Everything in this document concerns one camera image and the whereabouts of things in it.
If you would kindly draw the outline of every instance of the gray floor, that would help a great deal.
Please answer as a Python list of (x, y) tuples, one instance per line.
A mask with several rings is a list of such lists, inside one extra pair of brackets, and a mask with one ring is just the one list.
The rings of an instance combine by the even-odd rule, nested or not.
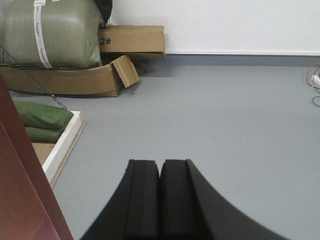
[[(84, 128), (53, 190), (79, 239), (129, 159), (192, 159), (232, 204), (292, 240), (320, 239), (320, 108), (305, 67), (149, 65), (117, 98), (60, 99)], [(53, 104), (46, 96), (14, 99)]]

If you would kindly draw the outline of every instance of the large sack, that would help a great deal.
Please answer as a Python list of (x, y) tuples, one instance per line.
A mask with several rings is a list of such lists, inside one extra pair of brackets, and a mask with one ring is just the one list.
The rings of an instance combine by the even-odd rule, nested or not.
[[(93, 0), (46, 0), (41, 8), (43, 42), (54, 68), (101, 66), (98, 28), (101, 14)], [(34, 31), (34, 0), (13, 0), (6, 16), (6, 50), (21, 64), (45, 68)], [(17, 65), (7, 54), (4, 63)]]

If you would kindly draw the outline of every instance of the torn cardboard flap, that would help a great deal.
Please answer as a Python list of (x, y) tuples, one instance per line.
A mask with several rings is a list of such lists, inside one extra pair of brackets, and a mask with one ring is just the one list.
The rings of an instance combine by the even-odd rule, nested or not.
[[(50, 93), (62, 95), (117, 97), (121, 82), (127, 88), (140, 80), (126, 55), (104, 66), (90, 69), (28, 69), (28, 72)], [(35, 80), (21, 68), (0, 67), (0, 73), (10, 90), (43, 94)]]
[(123, 55), (110, 64), (114, 65), (125, 88), (139, 81), (135, 66), (127, 56)]

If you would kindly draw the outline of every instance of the green sandbag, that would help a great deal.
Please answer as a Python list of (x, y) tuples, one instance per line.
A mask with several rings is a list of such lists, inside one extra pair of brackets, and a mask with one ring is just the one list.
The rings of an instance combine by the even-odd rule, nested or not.
[(61, 134), (64, 131), (63, 129), (42, 129), (31, 126), (27, 126), (25, 130), (28, 133), (31, 141), (54, 143), (59, 140)]
[(38, 102), (15, 100), (14, 104), (26, 127), (63, 130), (74, 115), (66, 109)]

